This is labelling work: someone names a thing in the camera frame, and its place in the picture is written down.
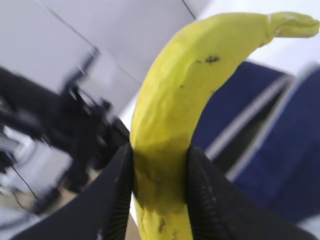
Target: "banana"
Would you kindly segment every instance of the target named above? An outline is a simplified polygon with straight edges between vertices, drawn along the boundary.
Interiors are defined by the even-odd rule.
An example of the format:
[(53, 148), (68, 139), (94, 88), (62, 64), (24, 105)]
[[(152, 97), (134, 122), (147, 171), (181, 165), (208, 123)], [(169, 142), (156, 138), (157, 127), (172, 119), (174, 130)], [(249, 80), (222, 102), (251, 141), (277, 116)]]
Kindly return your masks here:
[(274, 37), (307, 38), (320, 23), (295, 12), (222, 13), (176, 33), (141, 87), (130, 143), (143, 240), (192, 240), (185, 201), (187, 151), (208, 100)]

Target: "blue fabric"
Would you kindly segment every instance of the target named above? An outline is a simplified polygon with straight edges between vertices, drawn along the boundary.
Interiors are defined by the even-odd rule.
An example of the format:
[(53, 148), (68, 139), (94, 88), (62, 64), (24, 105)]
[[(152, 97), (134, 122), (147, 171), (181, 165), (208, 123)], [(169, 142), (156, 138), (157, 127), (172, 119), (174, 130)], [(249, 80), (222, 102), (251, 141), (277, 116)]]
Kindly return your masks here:
[(234, 184), (297, 223), (320, 214), (320, 70), (295, 93)]
[[(283, 73), (244, 62), (206, 105), (192, 144), (205, 150)], [(320, 214), (320, 70), (294, 94), (261, 149), (234, 184), (263, 207), (297, 223)]]
[(230, 79), (212, 96), (194, 131), (192, 144), (202, 150), (282, 72), (242, 63)]

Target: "yellow banana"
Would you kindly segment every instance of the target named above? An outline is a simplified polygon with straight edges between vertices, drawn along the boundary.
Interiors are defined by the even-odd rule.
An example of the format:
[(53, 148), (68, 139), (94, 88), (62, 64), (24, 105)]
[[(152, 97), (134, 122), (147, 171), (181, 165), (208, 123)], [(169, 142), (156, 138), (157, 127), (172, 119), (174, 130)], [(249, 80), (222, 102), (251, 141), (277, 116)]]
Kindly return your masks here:
[(212, 94), (258, 47), (274, 37), (311, 37), (319, 27), (318, 20), (294, 12), (223, 13), (187, 25), (169, 41), (144, 80), (132, 119), (142, 239), (193, 239), (186, 154)]

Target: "ridged rubber pad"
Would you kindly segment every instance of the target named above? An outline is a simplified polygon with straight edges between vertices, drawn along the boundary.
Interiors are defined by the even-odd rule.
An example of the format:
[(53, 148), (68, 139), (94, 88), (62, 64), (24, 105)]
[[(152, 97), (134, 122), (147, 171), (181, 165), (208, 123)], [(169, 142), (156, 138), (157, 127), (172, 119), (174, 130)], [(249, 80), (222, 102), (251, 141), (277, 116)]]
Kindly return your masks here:
[(67, 205), (12, 240), (124, 240), (134, 169), (132, 149), (121, 147), (103, 172)]
[(316, 240), (245, 197), (198, 147), (189, 150), (186, 187), (194, 240)]

